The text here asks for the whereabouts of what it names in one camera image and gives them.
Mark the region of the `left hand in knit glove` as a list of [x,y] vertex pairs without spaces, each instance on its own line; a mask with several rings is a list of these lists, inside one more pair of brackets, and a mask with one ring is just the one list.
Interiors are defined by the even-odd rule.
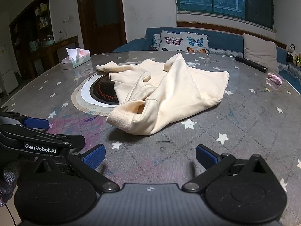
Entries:
[[3,207],[13,196],[20,167],[17,160],[1,163],[0,206]]

